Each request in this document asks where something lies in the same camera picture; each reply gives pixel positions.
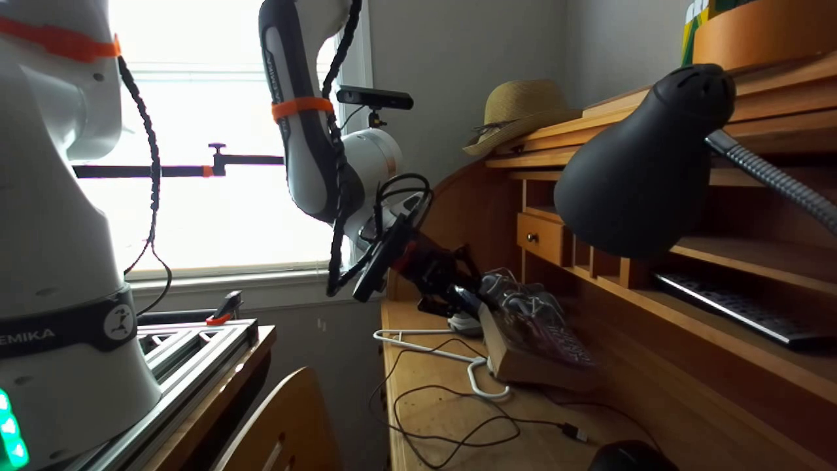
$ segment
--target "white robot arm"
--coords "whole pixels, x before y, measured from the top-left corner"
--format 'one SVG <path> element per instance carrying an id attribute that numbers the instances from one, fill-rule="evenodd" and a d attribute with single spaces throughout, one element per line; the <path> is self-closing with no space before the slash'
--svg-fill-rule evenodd
<path id="1" fill-rule="evenodd" d="M 16 419 L 31 468 L 102 445 L 160 398 L 107 220 L 68 167 L 120 133 L 105 5 L 0 3 L 0 447 Z"/>
<path id="2" fill-rule="evenodd" d="M 458 256 L 416 230 L 413 209 L 379 217 L 379 188 L 400 173 L 395 139 L 379 128 L 340 136 L 314 81 L 316 50 L 348 16 L 343 0 L 262 8 L 290 196 L 348 238 L 371 241 L 356 298 L 377 290 L 395 262 L 424 293 L 445 298 L 473 283 Z M 68 165 L 112 149 L 118 76 L 105 0 L 0 0 L 0 447 L 8 453 L 10 434 L 24 432 L 26 450 L 13 453 L 29 468 L 107 442 L 160 398 L 136 345 L 136 309 L 107 220 Z"/>
<path id="3" fill-rule="evenodd" d="M 353 34 L 350 24 L 358 5 L 358 0 L 350 8 L 345 8 L 345 0 L 262 3 L 259 37 L 275 118 L 285 139 L 290 199 L 306 215 L 337 225 L 337 236 L 345 233 L 350 241 L 374 243 L 364 259 L 369 267 L 356 283 L 358 301 L 379 290 L 384 272 L 395 267 L 424 293 L 429 309 L 473 311 L 468 293 L 476 290 L 479 277 L 468 254 L 445 251 L 419 233 L 419 215 L 426 209 L 426 199 L 419 199 L 411 209 L 395 204 L 384 207 L 384 215 L 377 212 L 377 191 L 400 173 L 395 139 L 379 128 L 340 136 L 330 105 L 330 81 L 316 81 L 319 47 L 343 26 L 343 34 Z M 403 99 L 392 92 L 340 92 L 361 105 L 411 107 L 408 97 Z"/>

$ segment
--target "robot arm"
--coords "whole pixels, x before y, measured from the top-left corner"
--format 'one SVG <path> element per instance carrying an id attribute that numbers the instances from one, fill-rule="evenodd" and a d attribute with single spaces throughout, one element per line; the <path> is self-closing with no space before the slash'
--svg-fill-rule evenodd
<path id="1" fill-rule="evenodd" d="M 345 18 L 343 0 L 264 0 L 259 37 L 285 141 L 290 199 L 324 222 L 343 212 L 353 238 L 369 220 L 371 191 L 398 175 L 400 149 L 379 128 L 350 136 L 335 128 L 335 110 L 322 97 L 314 65 L 319 47 L 340 34 Z"/>
<path id="2" fill-rule="evenodd" d="M 419 233 L 416 220 L 421 217 L 416 215 L 424 209 L 421 204 L 419 209 L 384 207 L 384 220 L 371 225 L 379 217 L 377 191 L 400 173 L 400 149 L 379 128 L 340 136 L 327 97 L 330 84 L 319 86 L 314 71 L 319 47 L 343 24 L 350 26 L 350 13 L 356 10 L 358 0 L 353 0 L 353 10 L 345 8 L 345 0 L 264 0 L 262 5 L 259 37 L 275 99 L 272 110 L 285 139 L 290 199 L 306 215 L 335 222 L 337 230 L 345 222 L 350 241 L 374 241 L 366 259 L 369 267 L 356 285 L 358 301 L 366 301 L 384 272 L 395 267 L 424 293 L 432 311 L 453 314 L 450 309 L 466 309 L 476 314 L 476 267 L 466 251 L 445 251 Z M 364 89 L 343 89 L 340 94 L 358 102 Z M 364 105 L 371 102 L 403 105 L 398 94 L 387 92 L 366 97 Z"/>

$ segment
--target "desk surface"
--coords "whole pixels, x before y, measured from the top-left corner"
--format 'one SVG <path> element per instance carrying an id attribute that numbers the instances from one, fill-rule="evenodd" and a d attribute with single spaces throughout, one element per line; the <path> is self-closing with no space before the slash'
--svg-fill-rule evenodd
<path id="1" fill-rule="evenodd" d="M 384 301 L 382 306 L 382 330 L 445 330 L 442 317 L 421 314 L 416 301 Z M 442 351 L 455 351 L 473 356 L 453 335 L 408 335 L 405 340 L 421 343 L 429 348 L 442 345 Z M 468 340 L 471 348 L 484 353 L 481 340 Z M 500 413 L 497 406 L 481 398 L 458 398 L 439 390 L 445 385 L 458 393 L 471 393 L 468 374 L 463 361 L 432 356 L 432 353 L 403 353 L 398 345 L 384 345 L 384 372 L 387 377 L 387 419 L 408 432 L 439 434 L 447 440 L 463 440 L 481 421 Z M 484 390 L 500 390 L 492 377 L 481 374 Z M 547 424 L 518 424 L 521 434 L 489 445 L 489 447 L 460 447 L 442 440 L 419 440 L 405 437 L 390 427 L 390 461 L 395 471 L 426 468 L 416 450 L 432 466 L 445 468 L 589 468 L 594 453 L 604 442 L 643 437 L 643 432 L 628 421 L 620 411 L 591 406 L 586 398 L 560 398 L 544 395 L 539 390 L 513 387 L 510 400 L 500 403 L 507 416 L 536 419 L 552 424 L 573 424 L 589 442 L 568 440 L 557 427 Z M 471 442 L 494 442 L 510 437 L 515 429 L 507 419 L 497 419 L 471 434 Z"/>

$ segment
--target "bright window light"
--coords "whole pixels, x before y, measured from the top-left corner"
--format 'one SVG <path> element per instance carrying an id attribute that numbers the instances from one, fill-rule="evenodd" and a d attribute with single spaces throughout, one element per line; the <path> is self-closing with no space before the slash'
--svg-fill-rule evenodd
<path id="1" fill-rule="evenodd" d="M 228 154 L 282 154 L 269 115 L 259 50 L 262 0 L 110 3 L 115 34 L 152 115 L 162 165 L 212 165 L 209 141 Z M 123 139 L 84 165 L 149 165 L 133 99 L 123 92 Z M 118 262 L 128 267 L 149 228 L 146 178 L 84 178 L 107 215 Z M 183 272 L 264 272 L 324 267 L 330 225 L 296 209 L 282 167 L 228 167 L 225 178 L 165 178 L 157 254 Z M 146 256 L 139 277 L 162 267 Z"/>

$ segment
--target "black desk lamp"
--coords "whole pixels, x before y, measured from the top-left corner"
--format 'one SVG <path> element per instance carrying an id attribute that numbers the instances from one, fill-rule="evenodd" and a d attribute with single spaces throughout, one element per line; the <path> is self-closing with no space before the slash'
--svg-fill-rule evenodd
<path id="1" fill-rule="evenodd" d="M 693 225 L 714 149 L 837 236 L 832 201 L 719 131 L 732 107 L 735 84 L 719 65 L 672 71 L 633 115 L 575 152 L 555 186 L 557 215 L 609 254 L 662 254 Z"/>

